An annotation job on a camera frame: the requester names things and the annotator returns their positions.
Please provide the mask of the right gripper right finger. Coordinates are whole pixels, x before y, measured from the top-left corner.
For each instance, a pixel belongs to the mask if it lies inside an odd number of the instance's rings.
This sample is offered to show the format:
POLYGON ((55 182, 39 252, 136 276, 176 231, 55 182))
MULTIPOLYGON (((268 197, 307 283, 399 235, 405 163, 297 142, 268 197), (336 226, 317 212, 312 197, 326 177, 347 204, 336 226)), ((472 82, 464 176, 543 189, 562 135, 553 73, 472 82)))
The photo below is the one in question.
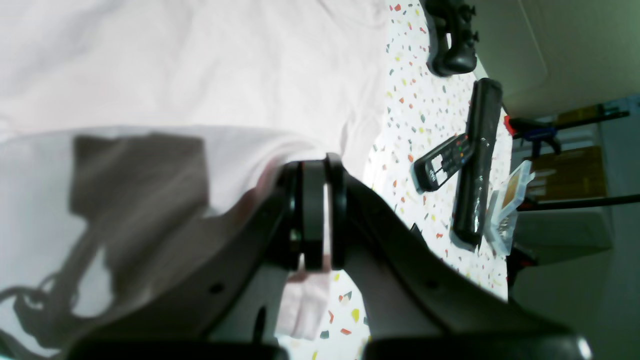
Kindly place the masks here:
POLYGON ((365 360, 591 360, 586 339, 473 284, 414 235, 387 203, 325 159, 331 261, 361 292, 365 360))

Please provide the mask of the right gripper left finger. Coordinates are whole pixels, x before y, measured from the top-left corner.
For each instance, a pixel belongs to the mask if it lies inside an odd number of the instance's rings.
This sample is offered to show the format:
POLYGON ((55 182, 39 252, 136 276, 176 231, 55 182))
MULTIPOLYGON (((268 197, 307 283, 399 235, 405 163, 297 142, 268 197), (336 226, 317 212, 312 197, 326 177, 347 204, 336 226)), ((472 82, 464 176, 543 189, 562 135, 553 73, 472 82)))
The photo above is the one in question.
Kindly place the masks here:
POLYGON ((128 316, 83 337, 69 360, 287 360, 274 327, 290 271, 322 271, 324 161, 290 162, 212 259, 128 316))

